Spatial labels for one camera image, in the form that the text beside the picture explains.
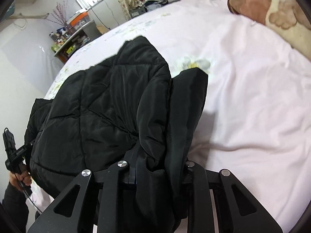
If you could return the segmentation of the person's left hand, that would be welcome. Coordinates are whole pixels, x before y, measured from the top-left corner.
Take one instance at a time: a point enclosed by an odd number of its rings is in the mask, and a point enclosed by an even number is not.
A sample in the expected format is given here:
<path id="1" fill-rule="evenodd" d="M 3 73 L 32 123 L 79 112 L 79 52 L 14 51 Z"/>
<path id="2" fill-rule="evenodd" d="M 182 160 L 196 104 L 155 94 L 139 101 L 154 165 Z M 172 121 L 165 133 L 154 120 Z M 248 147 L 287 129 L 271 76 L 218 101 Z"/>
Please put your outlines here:
<path id="1" fill-rule="evenodd" d="M 27 167 L 25 165 L 22 166 L 21 174 L 9 172 L 9 182 L 20 192 L 23 191 L 20 183 L 23 183 L 26 187 L 30 186 L 32 183 L 32 178 L 27 170 Z"/>

